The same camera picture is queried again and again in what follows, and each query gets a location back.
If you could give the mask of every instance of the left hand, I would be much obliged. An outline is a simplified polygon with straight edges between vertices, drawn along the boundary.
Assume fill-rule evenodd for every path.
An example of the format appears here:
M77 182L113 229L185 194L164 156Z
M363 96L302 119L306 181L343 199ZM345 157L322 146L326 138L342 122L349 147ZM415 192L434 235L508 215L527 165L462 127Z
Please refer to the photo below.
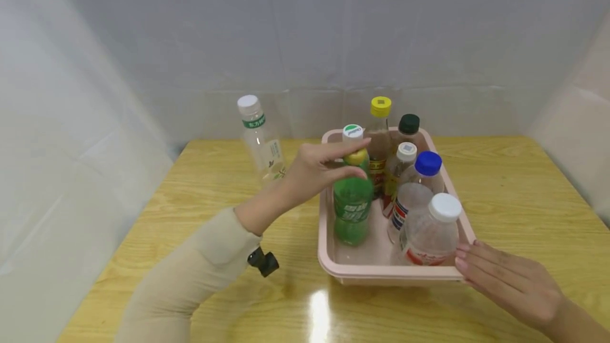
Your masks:
M302 144L281 184L288 188L286 193L292 207L308 201L337 180L366 179L366 173L359 167L337 165L334 160L364 149L370 141L366 138L358 142Z

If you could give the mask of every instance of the fingernail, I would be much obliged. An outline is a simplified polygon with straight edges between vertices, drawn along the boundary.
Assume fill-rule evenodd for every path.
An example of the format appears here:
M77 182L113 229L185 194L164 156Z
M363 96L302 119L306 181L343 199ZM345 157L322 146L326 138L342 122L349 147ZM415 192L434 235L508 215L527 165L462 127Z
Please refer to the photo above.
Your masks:
M459 271L463 272L466 270L466 268L468 267L468 265L466 264L466 261L456 257L456 267Z

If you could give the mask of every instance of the table surface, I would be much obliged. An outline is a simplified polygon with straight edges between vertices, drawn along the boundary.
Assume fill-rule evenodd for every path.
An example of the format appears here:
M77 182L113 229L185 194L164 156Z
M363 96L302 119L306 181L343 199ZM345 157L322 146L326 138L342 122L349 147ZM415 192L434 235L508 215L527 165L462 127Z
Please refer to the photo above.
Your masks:
M305 141L282 141L288 160ZM610 232L530 138L434 138L474 232L539 260L610 327ZM218 210L257 191L241 141L192 141L58 342L112 342L132 291ZM344 287L318 264L318 198L262 243L281 269L249 268L193 316L193 342L545 342L470 288Z

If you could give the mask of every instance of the beige shirt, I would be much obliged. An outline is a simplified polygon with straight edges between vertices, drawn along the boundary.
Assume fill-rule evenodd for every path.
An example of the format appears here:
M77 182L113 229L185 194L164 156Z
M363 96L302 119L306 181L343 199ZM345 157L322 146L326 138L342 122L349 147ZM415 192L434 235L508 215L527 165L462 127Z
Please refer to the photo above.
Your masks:
M129 301L117 343L188 343L199 305L229 286L261 242L232 208L220 211L155 266Z

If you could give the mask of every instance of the clear plastic bottle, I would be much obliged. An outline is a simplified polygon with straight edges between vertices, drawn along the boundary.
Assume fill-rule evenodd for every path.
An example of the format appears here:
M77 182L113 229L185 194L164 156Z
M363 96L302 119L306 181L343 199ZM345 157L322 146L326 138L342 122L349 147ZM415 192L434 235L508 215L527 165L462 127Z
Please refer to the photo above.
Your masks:
M392 100L387 97L375 97L371 100L373 122L365 130L365 136L371 138L366 147L370 158L370 173L374 183L373 198L379 198L384 192L385 162L392 153L392 139L388 127L388 116L392 109Z
M244 95L237 107L244 123L244 141L256 166L258 179L264 187L274 179L284 177L284 156L275 128L266 119L256 95Z
M420 118L414 114L405 114L401 117L398 123L398 133L392 135L392 152L396 154L398 145L403 142L411 142L417 146L417 149L422 151L420 140L421 135L418 134L420 126Z
M388 159L385 166L384 195L382 198L381 210L383 215L388 218L392 214L392 205L396 199L398 189L398 178L416 161L417 147L411 142L403 142L398 145L396 155L393 159Z
M343 140L362 139L364 130L358 125L347 125ZM369 174L369 154L362 149L345 156L345 164L360 166L368 179L347 178L333 185L335 235L351 246L360 245L369 233L369 211L373 201L373 181Z
M454 255L459 235L456 221L462 204L450 194L436 194L427 208L406 219L392 247L393 265L435 266Z
M388 237L395 242L398 231L410 211L425 207L436 194L445 191L441 178L441 157L432 151L423 151L416 163L398 178L398 190L392 214L388 220Z

